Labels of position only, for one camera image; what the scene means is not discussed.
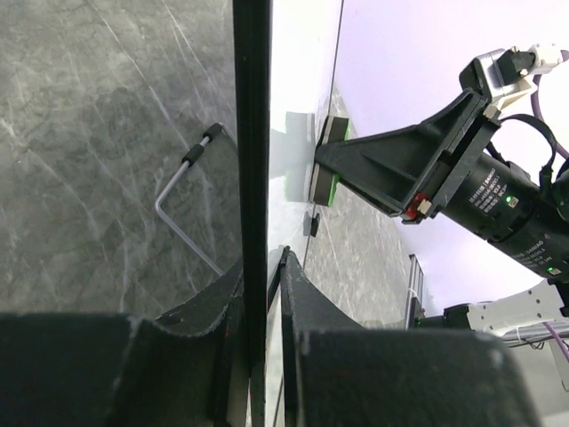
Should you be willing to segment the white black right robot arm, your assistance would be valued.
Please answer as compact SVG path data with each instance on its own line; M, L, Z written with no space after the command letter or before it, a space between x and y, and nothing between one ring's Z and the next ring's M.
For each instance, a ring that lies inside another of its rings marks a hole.
M461 72L461 94L417 125L348 139L346 118L330 116L317 144L313 203L329 206L343 185L406 224L443 214L540 277L531 289L495 302L460 304L417 321L422 327L504 336L568 317L568 169L547 162L533 181L493 146L504 110L529 97L517 120L566 152L543 121L542 76L566 62L554 44L512 47L475 57Z

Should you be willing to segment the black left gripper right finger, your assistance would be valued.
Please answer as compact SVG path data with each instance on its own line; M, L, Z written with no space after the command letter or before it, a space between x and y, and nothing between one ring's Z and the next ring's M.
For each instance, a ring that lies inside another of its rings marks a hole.
M307 278L280 268L289 426L537 426L507 347L489 334L368 329Z

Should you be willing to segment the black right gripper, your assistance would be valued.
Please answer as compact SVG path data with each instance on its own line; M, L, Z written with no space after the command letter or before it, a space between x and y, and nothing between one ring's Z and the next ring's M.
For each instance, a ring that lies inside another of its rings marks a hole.
M333 160L345 170L331 173L389 217L442 213L533 273L565 283L568 220L554 194L554 161L534 183L495 149L492 137L505 120L483 95L477 57L448 106L416 125L338 143Z

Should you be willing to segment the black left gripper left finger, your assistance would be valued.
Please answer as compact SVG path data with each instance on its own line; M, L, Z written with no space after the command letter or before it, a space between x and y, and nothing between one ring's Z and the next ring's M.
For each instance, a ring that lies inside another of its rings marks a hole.
M5 313L4 426L243 426L243 272L157 319Z

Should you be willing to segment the green whiteboard eraser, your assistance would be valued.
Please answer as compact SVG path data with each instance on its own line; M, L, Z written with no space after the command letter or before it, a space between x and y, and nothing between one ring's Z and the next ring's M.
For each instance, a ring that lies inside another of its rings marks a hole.
M320 133L309 188L309 201L320 206L333 204L339 180L337 166L333 160L336 145L347 139L349 119L328 116Z

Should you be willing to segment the white whiteboard black frame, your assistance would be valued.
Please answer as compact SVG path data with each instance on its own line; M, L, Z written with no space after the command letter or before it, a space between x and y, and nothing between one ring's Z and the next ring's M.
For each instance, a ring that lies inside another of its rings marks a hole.
M341 1L233 4L251 421L265 424L268 292L282 252L307 252L310 182L328 115Z

